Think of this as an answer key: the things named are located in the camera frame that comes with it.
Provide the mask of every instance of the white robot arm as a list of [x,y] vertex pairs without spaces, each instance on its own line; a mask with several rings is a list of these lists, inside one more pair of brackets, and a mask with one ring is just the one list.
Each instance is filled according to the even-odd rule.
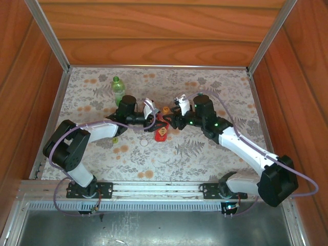
[[222,177],[217,186],[222,198],[231,197],[233,193],[248,193],[259,195],[266,203],[276,207],[298,188],[296,175],[267,157],[290,168],[294,168],[293,161],[288,156],[278,157],[240,133],[237,134],[230,122],[216,116],[213,102],[208,96],[198,95],[194,98],[195,112],[189,106],[185,95],[176,99],[176,105],[177,107],[171,109],[173,114],[163,117],[174,129],[182,130],[186,125],[200,127],[207,138],[237,154],[257,173],[257,175],[241,175],[230,172]]

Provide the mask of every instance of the black bracket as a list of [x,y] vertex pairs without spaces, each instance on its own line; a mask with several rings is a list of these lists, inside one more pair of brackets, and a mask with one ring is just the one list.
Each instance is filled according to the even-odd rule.
[[78,184],[69,183],[67,187],[66,198],[99,198],[99,193],[102,199],[111,199],[113,194],[113,183],[110,182],[97,182],[95,185],[96,190],[90,196],[83,195]]
[[199,190],[203,192],[204,199],[247,199],[247,193],[241,192],[231,193],[229,197],[222,195],[220,183],[202,183]]

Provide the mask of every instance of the wooden wall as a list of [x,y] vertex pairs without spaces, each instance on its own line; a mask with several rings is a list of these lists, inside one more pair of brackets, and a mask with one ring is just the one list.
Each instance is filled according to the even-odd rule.
[[[254,73],[275,151],[319,184],[296,199],[311,245],[328,245],[327,27],[327,1],[298,0]],[[298,192],[314,189],[298,180]]]
[[285,0],[39,0],[73,65],[248,66]]
[[62,69],[22,0],[0,0],[0,234],[28,178]]

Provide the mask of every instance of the metal floor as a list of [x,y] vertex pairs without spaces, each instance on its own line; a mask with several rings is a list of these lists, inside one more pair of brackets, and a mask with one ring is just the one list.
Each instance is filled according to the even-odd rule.
[[19,245],[291,245],[283,210],[258,203],[240,217],[220,212],[113,212],[76,218],[29,211]]

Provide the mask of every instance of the floral tablecloth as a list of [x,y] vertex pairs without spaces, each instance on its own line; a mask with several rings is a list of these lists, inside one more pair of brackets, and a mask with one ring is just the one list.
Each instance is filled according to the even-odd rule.
[[[162,109],[173,107],[176,95],[190,95],[199,86],[215,91],[228,105],[241,132],[265,148],[247,74],[238,70],[74,68],[57,125],[65,119],[77,124],[101,120],[113,113],[116,110],[110,86],[113,76],[124,81],[126,94],[137,98],[139,111],[145,97]],[[218,100],[212,100],[217,114],[227,118]],[[145,147],[140,144],[143,139],[148,141]],[[154,133],[128,129],[117,143],[110,138],[89,143],[82,162],[98,180],[216,181],[229,171],[254,173],[233,152],[190,126],[183,131],[170,127],[165,142],[156,142]],[[63,177],[46,163],[42,179]]]

